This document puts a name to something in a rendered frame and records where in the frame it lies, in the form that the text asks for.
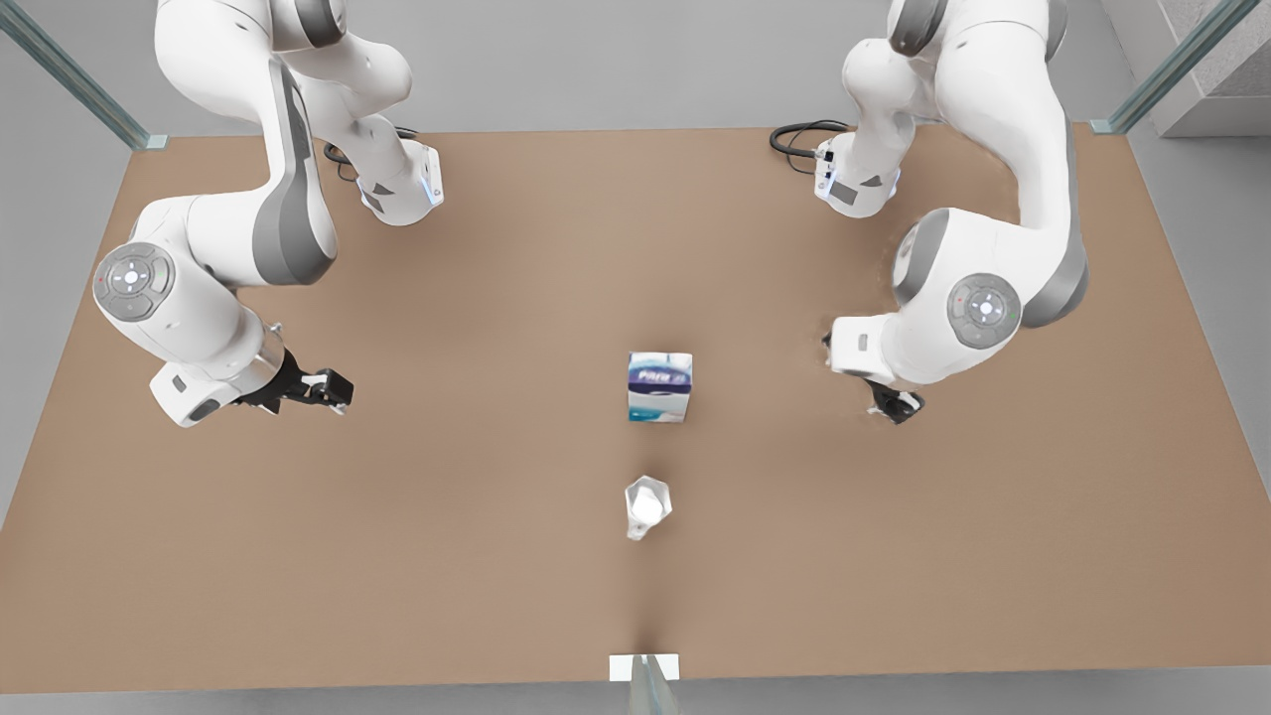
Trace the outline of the clear glass cup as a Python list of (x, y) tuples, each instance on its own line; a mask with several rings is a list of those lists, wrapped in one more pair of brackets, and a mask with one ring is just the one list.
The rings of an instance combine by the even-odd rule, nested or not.
[(627, 498), (627, 538), (641, 540), (655, 525), (671, 516), (674, 505), (670, 486), (648, 475), (641, 476), (624, 490)]

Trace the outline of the blue and white carton box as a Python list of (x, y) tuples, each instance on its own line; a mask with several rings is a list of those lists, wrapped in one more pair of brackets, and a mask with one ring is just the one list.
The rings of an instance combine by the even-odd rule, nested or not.
[(683, 424), (693, 390), (691, 354), (630, 352), (628, 417), (630, 422)]

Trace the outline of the silver frame post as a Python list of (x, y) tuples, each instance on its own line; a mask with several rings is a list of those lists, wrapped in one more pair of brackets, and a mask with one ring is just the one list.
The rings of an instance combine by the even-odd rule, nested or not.
[(1136, 86), (1096, 135), (1271, 136), (1271, 0), (1099, 0)]
[(613, 654), (610, 682), (630, 685), (627, 715), (683, 715), (671, 682), (680, 679), (679, 654)]
[(0, 0), (0, 30), (132, 151), (161, 151), (167, 135), (150, 135), (15, 0)]

